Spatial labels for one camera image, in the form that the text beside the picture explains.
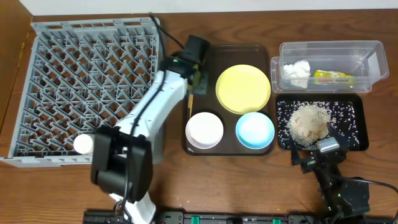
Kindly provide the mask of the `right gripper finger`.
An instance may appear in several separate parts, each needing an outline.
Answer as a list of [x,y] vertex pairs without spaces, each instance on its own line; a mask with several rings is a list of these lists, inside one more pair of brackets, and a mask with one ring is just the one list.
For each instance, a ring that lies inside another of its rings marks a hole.
[[327,122],[326,124],[329,135],[331,138],[334,138],[336,142],[339,144],[339,148],[343,152],[348,152],[349,149],[349,142],[348,140],[342,136],[332,125],[331,123]]
[[293,140],[292,136],[289,135],[289,144],[290,144],[290,163],[291,166],[297,166],[301,163],[301,157],[295,145],[295,141]]

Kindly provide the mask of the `wooden chopstick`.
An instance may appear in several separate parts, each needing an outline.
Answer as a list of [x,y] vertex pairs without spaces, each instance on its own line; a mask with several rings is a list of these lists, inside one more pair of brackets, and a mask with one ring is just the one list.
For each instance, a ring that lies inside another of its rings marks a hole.
[[193,108],[193,94],[189,94],[188,97],[188,118],[192,117],[192,108]]

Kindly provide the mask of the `yellow plate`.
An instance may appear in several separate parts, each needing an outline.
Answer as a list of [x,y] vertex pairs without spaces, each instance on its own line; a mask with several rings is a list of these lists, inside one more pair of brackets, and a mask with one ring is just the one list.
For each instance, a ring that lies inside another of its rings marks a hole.
[[271,97],[271,84],[266,74],[252,65],[234,65],[216,81],[216,97],[229,112],[246,114],[261,110]]

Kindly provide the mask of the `light blue bowl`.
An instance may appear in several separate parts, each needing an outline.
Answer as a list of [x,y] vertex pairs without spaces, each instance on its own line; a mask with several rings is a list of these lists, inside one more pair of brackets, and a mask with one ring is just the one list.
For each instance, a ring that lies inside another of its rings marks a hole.
[[238,141],[253,150],[264,149],[274,140],[275,127],[271,119],[259,112],[250,112],[240,117],[235,133]]

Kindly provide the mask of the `pink bowl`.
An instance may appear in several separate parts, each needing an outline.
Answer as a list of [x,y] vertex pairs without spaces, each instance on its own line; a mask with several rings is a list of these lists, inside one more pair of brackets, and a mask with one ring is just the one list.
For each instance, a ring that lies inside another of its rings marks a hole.
[[201,112],[193,115],[185,127],[188,142],[199,149],[209,149],[216,146],[222,139],[224,126],[217,115]]

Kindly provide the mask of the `yellow green wrapper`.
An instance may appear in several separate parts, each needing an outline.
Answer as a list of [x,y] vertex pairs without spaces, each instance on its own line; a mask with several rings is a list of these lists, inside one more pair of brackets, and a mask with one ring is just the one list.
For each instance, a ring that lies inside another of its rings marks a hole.
[[347,75],[343,72],[316,70],[314,75],[315,84],[328,85],[328,84],[347,84],[354,83],[354,77]]

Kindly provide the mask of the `white napkin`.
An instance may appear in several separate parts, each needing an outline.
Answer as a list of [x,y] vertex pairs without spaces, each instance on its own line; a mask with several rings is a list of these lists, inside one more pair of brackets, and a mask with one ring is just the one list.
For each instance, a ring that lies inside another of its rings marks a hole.
[[284,77],[290,80],[293,86],[306,89],[311,76],[310,64],[307,60],[300,60],[294,64],[284,65]]

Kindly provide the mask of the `white cup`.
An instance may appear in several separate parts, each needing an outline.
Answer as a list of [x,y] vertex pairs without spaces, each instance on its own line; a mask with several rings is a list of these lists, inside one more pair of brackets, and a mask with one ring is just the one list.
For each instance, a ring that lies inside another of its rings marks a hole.
[[76,152],[83,155],[90,155],[94,150],[94,134],[80,134],[73,142],[73,147]]

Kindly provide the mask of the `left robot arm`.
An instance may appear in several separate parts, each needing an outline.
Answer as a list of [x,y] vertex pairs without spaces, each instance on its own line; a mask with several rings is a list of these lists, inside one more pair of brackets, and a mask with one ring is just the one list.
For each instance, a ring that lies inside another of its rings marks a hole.
[[169,113],[198,86],[210,43],[190,35],[185,48],[164,57],[155,80],[133,110],[94,135],[91,182],[115,200],[112,210],[86,211],[83,223],[151,223],[153,165],[162,155],[159,133]]

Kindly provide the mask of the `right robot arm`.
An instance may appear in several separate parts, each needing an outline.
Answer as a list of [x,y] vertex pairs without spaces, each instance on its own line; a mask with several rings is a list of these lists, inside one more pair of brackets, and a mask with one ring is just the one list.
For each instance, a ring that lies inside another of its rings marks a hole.
[[330,212],[323,223],[336,223],[368,212],[370,193],[363,179],[341,175],[338,164],[346,159],[349,142],[330,123],[326,126],[330,137],[318,141],[317,148],[307,157],[300,157],[295,141],[290,138],[290,155],[293,166],[299,165],[304,174],[313,172],[318,180],[322,200]]

